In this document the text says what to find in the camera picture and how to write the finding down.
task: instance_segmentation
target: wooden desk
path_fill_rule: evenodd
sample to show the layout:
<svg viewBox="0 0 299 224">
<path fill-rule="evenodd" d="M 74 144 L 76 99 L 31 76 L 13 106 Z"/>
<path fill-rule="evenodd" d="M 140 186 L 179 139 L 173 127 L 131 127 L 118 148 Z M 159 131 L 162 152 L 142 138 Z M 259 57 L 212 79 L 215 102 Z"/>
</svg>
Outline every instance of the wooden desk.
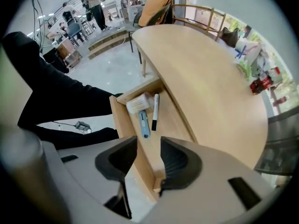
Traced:
<svg viewBox="0 0 299 224">
<path fill-rule="evenodd" d="M 150 26 L 136 31 L 132 37 L 157 77 L 117 101 L 111 98 L 111 104 L 120 137 L 138 136 L 143 156 L 137 157 L 132 168 L 143 180 L 145 189 L 149 188 L 148 194 L 156 198 L 150 188 L 164 177 L 160 136 L 224 151 L 253 169 L 266 142 L 266 109 L 262 97 L 252 95 L 233 65 L 234 58 L 215 41 L 189 27 Z M 145 91 L 157 90 L 161 95 L 157 131 L 151 132 L 150 140 L 145 140 L 140 135 L 137 115 L 128 115 L 120 103 L 125 104 Z M 151 125 L 152 111 L 146 112 Z M 153 179 L 148 171 L 153 172 Z"/>
<path fill-rule="evenodd" d="M 64 39 L 57 48 L 60 56 L 65 61 L 67 68 L 73 68 L 80 61 L 82 56 L 80 53 L 75 50 L 75 47 L 71 43 L 69 38 Z"/>
</svg>

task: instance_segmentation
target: curved wooden countertop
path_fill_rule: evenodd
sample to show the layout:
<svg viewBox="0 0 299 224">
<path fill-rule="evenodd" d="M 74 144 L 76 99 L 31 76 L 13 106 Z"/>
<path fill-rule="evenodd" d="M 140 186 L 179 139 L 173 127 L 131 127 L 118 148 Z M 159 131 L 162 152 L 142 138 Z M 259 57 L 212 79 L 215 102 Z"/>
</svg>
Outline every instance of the curved wooden countertop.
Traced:
<svg viewBox="0 0 299 224">
<path fill-rule="evenodd" d="M 195 142 L 254 168 L 267 138 L 267 114 L 262 96 L 252 95 L 234 58 L 189 27 L 150 26 L 132 37 L 162 79 Z"/>
</svg>

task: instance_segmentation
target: staircase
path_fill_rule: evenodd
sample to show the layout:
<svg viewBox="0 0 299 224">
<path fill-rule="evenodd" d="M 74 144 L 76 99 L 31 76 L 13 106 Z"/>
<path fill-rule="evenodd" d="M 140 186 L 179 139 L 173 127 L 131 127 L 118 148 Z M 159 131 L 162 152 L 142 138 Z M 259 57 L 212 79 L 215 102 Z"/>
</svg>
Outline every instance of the staircase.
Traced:
<svg viewBox="0 0 299 224">
<path fill-rule="evenodd" d="M 108 36 L 101 38 L 88 48 L 90 50 L 88 58 L 92 60 L 103 52 L 121 45 L 123 42 L 127 42 L 128 40 L 128 34 L 125 29 L 121 29 L 112 34 L 109 34 Z"/>
</svg>

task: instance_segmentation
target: person's arm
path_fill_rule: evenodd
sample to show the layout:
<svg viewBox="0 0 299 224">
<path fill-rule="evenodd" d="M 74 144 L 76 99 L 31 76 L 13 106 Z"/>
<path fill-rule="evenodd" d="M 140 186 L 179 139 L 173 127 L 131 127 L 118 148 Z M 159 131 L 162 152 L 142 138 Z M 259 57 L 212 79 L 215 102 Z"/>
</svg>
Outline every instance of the person's arm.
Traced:
<svg viewBox="0 0 299 224">
<path fill-rule="evenodd" d="M 75 12 L 75 14 L 77 14 L 77 15 L 80 14 L 80 12 L 74 6 L 72 6 L 72 5 L 69 5 L 69 6 L 70 6 L 70 9 L 71 9 L 72 13 Z"/>
<path fill-rule="evenodd" d="M 47 64 L 39 57 L 38 44 L 25 34 L 10 33 L 3 38 L 2 45 L 11 63 L 36 97 L 35 102 L 31 99 L 31 105 L 39 107 L 39 111 L 29 108 L 29 103 L 26 105 L 29 110 L 27 114 L 26 109 L 23 111 L 32 124 L 112 114 L 109 97 L 113 94 L 83 85 Z M 30 66 L 24 65 L 24 57 Z"/>
</svg>

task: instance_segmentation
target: white wall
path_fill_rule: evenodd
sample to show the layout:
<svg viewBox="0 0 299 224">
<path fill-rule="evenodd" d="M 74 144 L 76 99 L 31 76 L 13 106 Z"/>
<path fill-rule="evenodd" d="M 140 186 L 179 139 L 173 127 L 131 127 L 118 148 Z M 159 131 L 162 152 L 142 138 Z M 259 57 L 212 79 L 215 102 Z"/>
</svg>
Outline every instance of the white wall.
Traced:
<svg viewBox="0 0 299 224">
<path fill-rule="evenodd" d="M 275 48 L 299 84 L 299 47 L 296 36 L 274 0 L 191 0 L 210 6 L 250 25 Z"/>
</svg>

